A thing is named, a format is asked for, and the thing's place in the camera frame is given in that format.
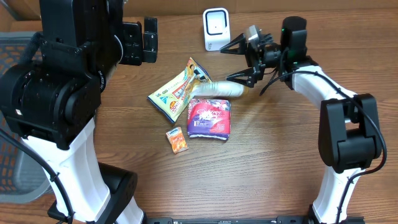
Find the wire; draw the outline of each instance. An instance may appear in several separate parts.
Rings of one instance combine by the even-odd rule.
[[[122,44],[122,42],[120,42],[120,40],[119,40],[119,38],[117,37],[116,34],[114,35],[114,38],[119,42],[120,50],[121,50],[121,53],[122,53],[122,55],[120,56],[120,60],[117,62],[117,64],[119,64],[122,61],[123,56],[124,56],[123,55],[124,54],[124,52],[123,52],[123,44]]]
[[[283,72],[284,68],[283,68],[283,58],[285,57],[285,54],[287,53],[287,51],[289,50],[288,47],[285,48],[285,50],[282,52],[282,54],[280,55],[279,58],[279,68],[276,67],[272,72],[274,72],[274,74],[272,75],[271,79],[269,80],[268,84],[261,90],[260,92],[260,96],[262,96],[262,94],[264,94],[264,92],[268,89],[268,87],[271,85],[271,81],[274,80],[276,73],[281,71]]]
[[[284,78],[284,77],[287,77],[287,76],[293,75],[293,74],[307,74],[307,75],[308,75],[308,74],[311,74],[311,75],[318,76],[318,77],[322,78],[324,81],[326,81],[327,84],[329,84],[332,88],[334,88],[334,89],[337,91],[337,93],[339,93],[341,96],[343,96],[343,97],[347,98],[348,100],[350,100],[350,102],[352,102],[352,104],[354,104],[355,107],[357,107],[358,111],[367,119],[367,121],[369,121],[369,123],[371,124],[371,126],[372,126],[373,129],[375,130],[375,132],[376,132],[376,134],[377,134],[377,137],[380,139],[380,142],[381,142],[383,157],[382,157],[382,159],[381,159],[380,164],[379,164],[376,168],[374,168],[374,169],[367,170],[367,171],[364,171],[364,172],[360,172],[360,173],[358,173],[358,174],[353,175],[352,177],[350,177],[350,178],[348,179],[347,184],[346,184],[346,187],[345,187],[344,192],[343,192],[343,195],[341,196],[341,200],[340,200],[339,207],[338,207],[338,213],[337,213],[336,224],[339,224],[341,209],[343,208],[343,204],[344,204],[345,197],[347,196],[349,186],[350,186],[351,183],[353,183],[353,180],[354,180],[355,178],[357,178],[357,177],[362,176],[362,175],[372,174],[372,173],[374,173],[374,172],[379,171],[379,170],[384,166],[384,164],[386,163],[386,161],[387,161],[387,146],[386,146],[386,142],[385,142],[385,140],[384,140],[384,138],[383,138],[383,135],[381,134],[379,128],[376,126],[376,124],[375,124],[374,121],[370,118],[370,116],[363,110],[362,106],[359,105],[359,103],[357,103],[354,99],[352,99],[351,97],[349,97],[347,94],[343,93],[343,92],[342,92],[342,91],[341,91],[329,78],[327,78],[327,77],[325,77],[325,76],[323,76],[323,75],[320,75],[320,74],[317,73],[317,72],[294,71],[294,72],[285,73],[285,74],[283,74],[283,75],[281,75],[281,76],[279,76],[279,77],[273,79],[272,81],[270,81],[270,82],[264,87],[264,89],[267,89],[270,85],[272,85],[273,83],[275,83],[277,80],[280,80],[280,79],[282,79],[282,78]]]
[[[8,135],[5,131],[3,131],[2,129],[0,129],[0,137],[2,137],[4,140],[6,140],[8,143],[12,144],[13,146],[19,148],[20,150],[22,150],[22,152],[26,153],[28,156],[30,156],[33,160],[35,160],[40,166],[43,167],[43,169],[45,169],[45,171],[47,173],[49,173],[50,175],[50,180],[52,182],[55,183],[55,185],[58,187],[61,196],[63,198],[63,201],[65,202],[65,205],[67,206],[67,210],[68,210],[68,223],[71,224],[73,221],[73,215],[75,214],[75,212],[73,212],[72,209],[72,205],[70,203],[68,194],[65,190],[65,188],[63,187],[60,179],[59,179],[59,173],[55,173],[54,170],[50,167],[50,165],[48,163],[46,163],[44,161],[43,158],[41,158],[39,155],[37,155],[34,151],[30,150],[28,147],[26,147],[25,145],[23,145],[22,143],[20,143],[19,141],[15,140],[13,137],[11,137],[10,135]]]

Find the yellow snack bag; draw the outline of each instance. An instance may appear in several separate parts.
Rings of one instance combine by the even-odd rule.
[[[180,127],[174,128],[173,130],[167,132],[166,136],[170,144],[172,145],[174,154],[189,149]]]
[[[192,90],[201,83],[211,82],[206,70],[190,58],[184,71],[149,95],[148,99],[174,123],[193,98]]]

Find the small orange packet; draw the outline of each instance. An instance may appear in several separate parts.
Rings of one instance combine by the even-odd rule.
[[[184,135],[182,134],[181,127],[174,128],[173,130],[166,133],[167,139],[172,145],[174,154],[189,149],[187,142],[185,141]]]

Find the plastic wrapper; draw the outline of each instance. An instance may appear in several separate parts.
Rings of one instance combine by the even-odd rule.
[[[148,99],[174,123],[193,98],[191,92],[201,83],[211,83],[211,79],[206,70],[190,58],[184,71]]]
[[[180,127],[174,128],[173,130],[166,133],[167,139],[172,145],[174,154],[189,149],[187,142],[185,141],[184,135]]]
[[[188,106],[188,135],[227,140],[231,133],[231,104],[228,100],[193,99]]]
[[[195,98],[203,97],[239,97],[248,92],[248,88],[242,84],[231,81],[218,81],[213,83],[201,83],[192,92]]]

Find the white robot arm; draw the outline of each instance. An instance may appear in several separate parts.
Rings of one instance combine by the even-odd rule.
[[[350,97],[356,95],[355,92],[349,91],[331,78],[329,78],[319,66],[306,66],[297,69],[298,71],[317,72],[320,75],[330,79],[343,93],[346,93]],[[319,110],[321,108],[321,102],[324,100],[344,99],[339,93],[336,92],[324,79],[317,77],[312,74],[293,74],[292,75],[292,87],[298,93],[301,93],[307,97]],[[338,213],[338,207],[340,200],[343,196],[344,188],[347,184],[348,179],[361,172],[360,168],[345,170],[343,173],[336,173],[332,167],[325,167],[325,174],[323,175],[321,189],[319,191],[317,199],[312,204],[312,208],[315,216],[319,223],[334,224],[336,223],[336,217]],[[347,219],[347,205],[351,195],[354,191],[355,185],[359,177],[354,180],[350,185],[349,191],[346,195],[343,207],[341,209],[339,222]]]
[[[261,34],[258,27],[252,26],[220,51],[245,55],[249,67],[229,75],[227,80],[252,88],[263,79],[266,68],[275,68],[260,95],[281,80],[320,110],[318,150],[326,168],[308,222],[341,223],[347,220],[346,208],[359,176],[375,172],[384,164],[385,153],[377,169],[365,171],[385,145],[379,132],[376,100],[370,94],[357,95],[343,88],[307,55],[306,24],[305,19],[297,16],[284,19],[280,45],[273,42],[270,34]],[[359,128],[347,130],[347,122],[359,123]]]
[[[69,150],[61,150],[54,142],[28,136],[22,142],[58,173],[75,215],[81,222],[98,222],[111,199],[109,187],[101,176],[94,150],[94,119],[91,119],[80,134],[69,145]],[[50,182],[57,198],[57,210],[66,217],[65,202],[54,182]],[[137,206],[134,197],[116,219],[118,224],[141,224],[144,212]]]

